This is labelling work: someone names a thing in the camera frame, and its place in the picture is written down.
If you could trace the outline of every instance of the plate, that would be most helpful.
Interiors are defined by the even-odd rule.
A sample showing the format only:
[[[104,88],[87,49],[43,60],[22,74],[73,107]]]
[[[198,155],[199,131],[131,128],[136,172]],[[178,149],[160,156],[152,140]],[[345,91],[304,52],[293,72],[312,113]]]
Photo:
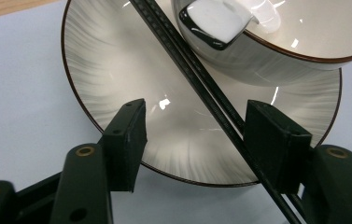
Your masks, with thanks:
[[[173,20],[170,0],[158,4]],[[129,1],[70,0],[63,18],[62,50],[71,87],[101,131],[123,104],[146,99],[144,165],[197,185],[257,183]],[[340,101],[341,70],[286,87],[256,87],[205,66],[242,117],[246,101],[253,99],[271,103],[301,124],[312,133],[312,146],[330,130]]]

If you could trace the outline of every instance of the metal ring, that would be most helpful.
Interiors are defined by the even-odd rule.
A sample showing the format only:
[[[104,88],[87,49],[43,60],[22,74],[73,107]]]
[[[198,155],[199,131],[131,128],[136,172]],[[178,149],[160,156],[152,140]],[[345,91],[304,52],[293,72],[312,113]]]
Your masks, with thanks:
[[[82,147],[76,152],[77,156],[86,157],[94,153],[94,147]]]
[[[339,159],[346,159],[348,157],[348,154],[346,151],[337,147],[327,148],[327,153]]]

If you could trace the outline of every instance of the brown rim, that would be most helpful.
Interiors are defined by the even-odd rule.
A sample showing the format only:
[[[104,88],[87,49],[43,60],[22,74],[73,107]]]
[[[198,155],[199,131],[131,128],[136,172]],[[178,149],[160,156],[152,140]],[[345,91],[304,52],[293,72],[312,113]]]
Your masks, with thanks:
[[[68,13],[68,8],[70,7],[72,0],[68,0],[67,4],[65,6],[65,10],[64,10],[64,14],[63,14],[63,21],[62,21],[62,33],[61,33],[61,45],[62,45],[62,57],[63,57],[63,65],[64,65],[64,69],[65,69],[65,73],[67,74],[67,79],[68,82],[70,83],[70,87],[74,93],[74,95],[77,98],[77,101],[79,102],[79,105],[82,107],[83,111],[85,112],[85,114],[88,116],[88,118],[91,120],[91,122],[94,124],[94,126],[102,133],[104,130],[100,127],[100,125],[97,123],[97,121],[94,119],[94,117],[92,116],[92,114],[89,112],[88,108],[83,104],[82,99],[79,97],[79,94],[77,92],[76,87],[74,86],[74,82],[73,79],[71,78],[71,73],[68,69],[68,64],[67,64],[67,60],[65,57],[65,44],[64,44],[64,30],[65,30],[65,21],[67,18],[67,13]],[[333,113],[332,116],[332,120],[330,123],[330,126],[328,127],[327,131],[323,134],[323,136],[321,137],[321,140],[317,143],[317,145],[321,145],[322,142],[325,140],[325,138],[327,137],[328,133],[330,132],[333,123],[335,122],[336,116],[338,114],[338,109],[339,109],[339,105],[341,102],[341,96],[342,96],[342,69],[339,68],[339,96],[338,96],[338,102],[335,108],[335,111]],[[237,188],[237,187],[247,187],[247,186],[252,186],[252,185],[256,185],[259,184],[260,181],[252,181],[249,183],[243,183],[243,184],[210,184],[210,183],[203,183],[203,182],[197,182],[197,181],[192,181],[192,180],[188,180],[179,176],[175,176],[175,175],[171,175],[168,174],[162,170],[159,170],[143,161],[141,161],[141,164],[143,164],[144,166],[146,166],[148,169],[161,174],[161,175],[165,175],[167,177],[170,177],[172,179],[184,182],[184,183],[188,183],[188,184],[192,184],[192,185],[198,185],[198,186],[205,186],[205,187],[212,187],[212,188]]]
[[[343,57],[343,58],[318,58],[318,57],[313,57],[313,56],[307,56],[307,55],[303,55],[303,54],[299,54],[299,53],[295,53],[292,52],[290,50],[287,49],[282,49],[280,47],[278,47],[277,45],[274,45],[262,38],[260,38],[257,35],[254,35],[253,33],[251,33],[248,30],[245,30],[243,32],[243,34],[245,34],[246,36],[250,37],[252,40],[255,40],[256,42],[262,44],[263,46],[267,47],[268,49],[272,49],[276,52],[279,52],[281,54],[287,55],[289,57],[295,58],[295,59],[299,59],[299,60],[303,60],[303,61],[307,61],[307,62],[313,62],[313,63],[348,63],[352,61],[352,55],[351,56],[347,56],[347,57]]]

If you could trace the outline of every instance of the ceramic plate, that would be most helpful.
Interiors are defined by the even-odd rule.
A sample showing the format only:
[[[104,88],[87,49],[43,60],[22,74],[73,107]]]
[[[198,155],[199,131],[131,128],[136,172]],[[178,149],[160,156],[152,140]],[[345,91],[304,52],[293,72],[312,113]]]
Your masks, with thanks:
[[[169,0],[158,1],[173,18]],[[92,122],[103,130],[119,108],[147,102],[147,167],[207,186],[257,182],[188,81],[127,0],[72,0],[64,13],[62,49],[71,87]],[[255,87],[206,66],[238,112],[248,99],[268,102],[323,140],[340,100],[341,71],[323,72],[287,87]]]

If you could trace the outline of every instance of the tableware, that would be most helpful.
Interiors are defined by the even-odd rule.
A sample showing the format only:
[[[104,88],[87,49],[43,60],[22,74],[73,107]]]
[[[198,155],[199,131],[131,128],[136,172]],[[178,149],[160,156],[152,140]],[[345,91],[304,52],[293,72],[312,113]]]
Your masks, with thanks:
[[[158,1],[173,18],[169,0]],[[126,102],[145,98],[148,144],[143,164],[172,178],[207,186],[255,184],[244,159],[126,0],[71,0],[62,33],[71,87],[103,130]],[[340,100],[340,70],[287,87],[255,87],[205,64],[243,117],[246,100],[269,102],[323,140]]]
[[[198,2],[222,1],[227,2],[225,5],[229,5],[230,0]],[[250,0],[231,2],[250,2]],[[338,69],[352,62],[352,1],[271,0],[270,2],[281,18],[279,28],[274,32],[266,32],[262,29],[261,23],[251,21],[245,31],[227,44],[224,50],[213,48],[214,44],[208,45],[202,35],[197,35],[201,33],[199,28],[186,25],[185,11],[198,10],[186,8],[195,7],[193,4],[196,5],[196,1],[173,0],[172,4],[179,30],[192,49],[219,72],[247,84],[289,85],[321,76],[323,70]],[[195,17],[196,20],[199,19],[198,21],[214,21],[213,17],[222,20],[222,14],[201,13]]]

